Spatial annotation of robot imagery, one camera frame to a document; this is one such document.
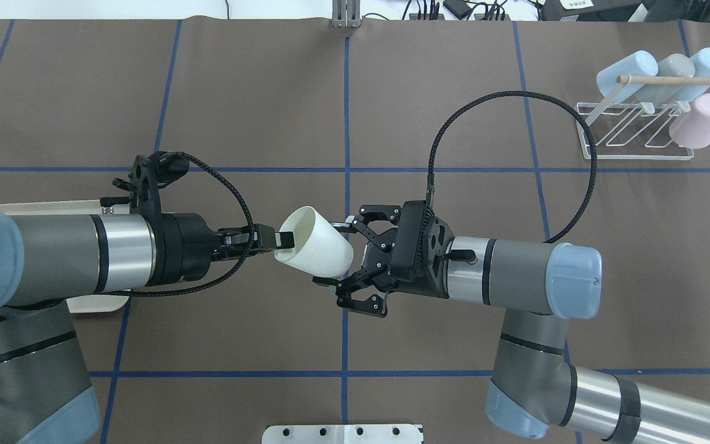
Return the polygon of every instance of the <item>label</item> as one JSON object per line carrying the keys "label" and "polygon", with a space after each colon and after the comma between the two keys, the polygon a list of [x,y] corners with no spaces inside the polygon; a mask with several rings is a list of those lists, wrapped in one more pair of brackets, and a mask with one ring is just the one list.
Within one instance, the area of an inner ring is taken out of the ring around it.
{"label": "label", "polygon": [[594,6],[594,0],[560,0],[564,9],[582,9]]}

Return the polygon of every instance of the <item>cup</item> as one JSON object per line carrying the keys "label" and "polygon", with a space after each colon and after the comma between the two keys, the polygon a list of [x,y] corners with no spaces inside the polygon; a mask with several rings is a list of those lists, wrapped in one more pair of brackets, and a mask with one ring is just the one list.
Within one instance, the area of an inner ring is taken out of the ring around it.
{"label": "cup", "polygon": [[[599,71],[597,74],[597,85],[599,86],[599,91],[606,97],[606,95],[612,91],[612,88],[619,86],[615,81],[618,76],[626,74],[632,76],[656,76],[658,71],[659,65],[656,63],[656,59],[653,58],[651,53],[648,51],[637,51]],[[631,97],[632,94],[636,93],[637,90],[642,88],[642,86],[642,84],[626,85],[618,97],[613,99],[613,103],[622,103]]]}
{"label": "cup", "polygon": [[[696,78],[710,78],[710,47],[702,48],[690,57],[690,60],[695,65]],[[688,84],[675,94],[675,99],[691,102],[705,93],[707,89],[707,84]]]}
{"label": "cup", "polygon": [[353,246],[310,206],[295,210],[279,231],[291,231],[295,247],[276,250],[274,258],[320,278],[338,278],[353,261]]}
{"label": "cup", "polygon": [[[684,54],[670,54],[659,62],[658,75],[665,78],[692,78],[695,65]],[[651,102],[654,107],[661,107],[670,102],[680,89],[679,84],[646,84],[634,96],[640,102]]]}
{"label": "cup", "polygon": [[694,99],[691,107],[671,123],[670,138],[684,148],[705,148],[710,145],[710,93]]}

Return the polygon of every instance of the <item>wooden dowel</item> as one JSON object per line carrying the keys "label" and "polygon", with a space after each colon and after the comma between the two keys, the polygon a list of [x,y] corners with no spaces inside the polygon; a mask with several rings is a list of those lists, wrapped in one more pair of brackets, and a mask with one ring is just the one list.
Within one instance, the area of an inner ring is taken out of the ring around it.
{"label": "wooden dowel", "polygon": [[708,84],[710,78],[662,78],[661,76],[618,76],[618,83],[633,84]]}

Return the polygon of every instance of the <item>cup rack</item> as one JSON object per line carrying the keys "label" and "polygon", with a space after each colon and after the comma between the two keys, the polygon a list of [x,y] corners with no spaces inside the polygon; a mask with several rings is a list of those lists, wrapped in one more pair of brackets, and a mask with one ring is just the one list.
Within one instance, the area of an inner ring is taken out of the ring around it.
{"label": "cup rack", "polygon": [[[614,160],[690,160],[693,149],[682,148],[663,133],[674,118],[690,111],[685,101],[670,101],[660,107],[649,102],[634,101],[615,104],[617,97],[630,84],[709,85],[710,78],[668,78],[667,76],[618,76],[615,87],[599,103],[579,102],[577,112],[586,117],[594,135],[601,136],[595,144],[599,159]],[[591,151],[582,128],[577,125],[582,155],[591,158]]]}

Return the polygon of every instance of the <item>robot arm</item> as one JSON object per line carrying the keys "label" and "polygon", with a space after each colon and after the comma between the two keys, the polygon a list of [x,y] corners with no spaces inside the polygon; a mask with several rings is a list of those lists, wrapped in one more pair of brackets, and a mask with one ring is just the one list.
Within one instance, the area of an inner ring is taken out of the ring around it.
{"label": "robot arm", "polygon": [[[486,405],[497,426],[525,438],[543,438],[552,424],[608,442],[710,442],[710,404],[564,361],[569,318],[599,309],[598,251],[454,236],[421,200],[359,211],[333,227],[369,240],[361,269],[314,281],[330,285],[338,306],[377,317],[391,292],[507,309]],[[375,220],[392,227],[374,233]],[[371,286],[370,298],[353,298]]]}
{"label": "robot arm", "polygon": [[[99,428],[67,298],[197,281],[212,261],[293,247],[250,220],[212,231],[162,213],[158,192],[188,169],[178,154],[140,155],[130,181],[115,180],[129,196],[101,199],[102,215],[0,214],[0,444],[81,443]],[[130,214],[106,214],[124,204]]]}

